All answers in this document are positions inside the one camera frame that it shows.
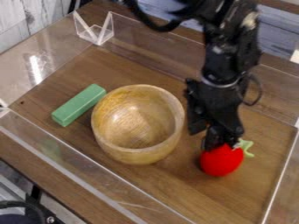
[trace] wooden table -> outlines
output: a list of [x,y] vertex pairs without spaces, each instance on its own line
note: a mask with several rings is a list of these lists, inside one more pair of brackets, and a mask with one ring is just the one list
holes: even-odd
[[[118,12],[123,10],[111,3],[98,1],[83,9],[82,14],[93,22],[103,18],[111,9]],[[198,38],[201,35],[187,29],[179,29],[177,32],[187,34],[190,38]],[[277,77],[284,72],[280,67],[272,68],[272,63],[272,57],[265,56],[265,65],[257,68],[264,77]],[[278,60],[278,63],[289,65],[289,62],[282,60]],[[290,74],[298,72],[293,66],[289,66],[286,71]],[[91,83],[98,83],[107,91],[131,84],[155,85],[169,90],[186,105],[182,77],[171,77],[150,69],[106,48],[91,46],[14,103],[11,109],[197,223],[258,223],[264,218],[296,139],[297,128],[289,124],[296,120],[296,111],[290,112],[286,105],[298,109],[298,104],[294,104],[298,99],[298,87],[292,86],[288,89],[284,99],[276,97],[277,83],[286,81],[289,84],[290,79],[289,75],[282,75],[282,80],[269,85],[266,97],[274,105],[268,106],[268,101],[260,104],[260,107],[266,107],[264,113],[282,118],[285,122],[245,107],[241,109],[248,129],[245,138],[256,141],[253,152],[257,157],[246,159],[240,170],[226,178],[214,178],[202,173],[197,159],[204,134],[189,136],[187,127],[178,148],[167,159],[153,165],[131,166],[114,161],[99,148],[90,126],[91,111],[67,128],[54,122],[51,112]],[[87,222],[133,223],[7,136],[0,135],[0,140],[2,159]],[[155,217],[153,223],[161,223]]]

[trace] red strawberry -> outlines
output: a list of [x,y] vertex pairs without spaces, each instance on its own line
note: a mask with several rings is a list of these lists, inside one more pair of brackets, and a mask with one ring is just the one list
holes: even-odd
[[244,158],[244,150],[233,149],[225,143],[220,148],[201,154],[201,168],[212,176],[226,176],[240,168]]

